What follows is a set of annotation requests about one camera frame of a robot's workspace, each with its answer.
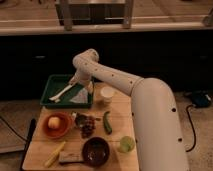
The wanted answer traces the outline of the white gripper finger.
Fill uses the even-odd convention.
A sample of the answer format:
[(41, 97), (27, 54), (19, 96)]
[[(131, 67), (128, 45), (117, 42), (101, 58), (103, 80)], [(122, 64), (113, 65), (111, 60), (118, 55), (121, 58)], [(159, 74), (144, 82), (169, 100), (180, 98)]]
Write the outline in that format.
[(77, 83), (75, 76), (73, 76), (70, 80), (69, 80), (69, 85), (75, 85)]
[(86, 90), (88, 91), (89, 94), (92, 94), (93, 91), (94, 91), (94, 88), (93, 88), (93, 82), (90, 81), (89, 84), (86, 86)]

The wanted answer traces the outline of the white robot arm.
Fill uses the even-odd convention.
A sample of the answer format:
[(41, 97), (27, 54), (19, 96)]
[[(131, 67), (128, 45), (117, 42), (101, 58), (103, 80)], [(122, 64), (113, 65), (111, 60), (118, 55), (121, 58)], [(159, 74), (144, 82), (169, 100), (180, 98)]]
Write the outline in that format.
[(104, 66), (95, 49), (76, 55), (73, 65), (72, 80), (87, 86), (95, 77), (131, 97), (141, 171), (190, 171), (176, 101), (164, 81)]

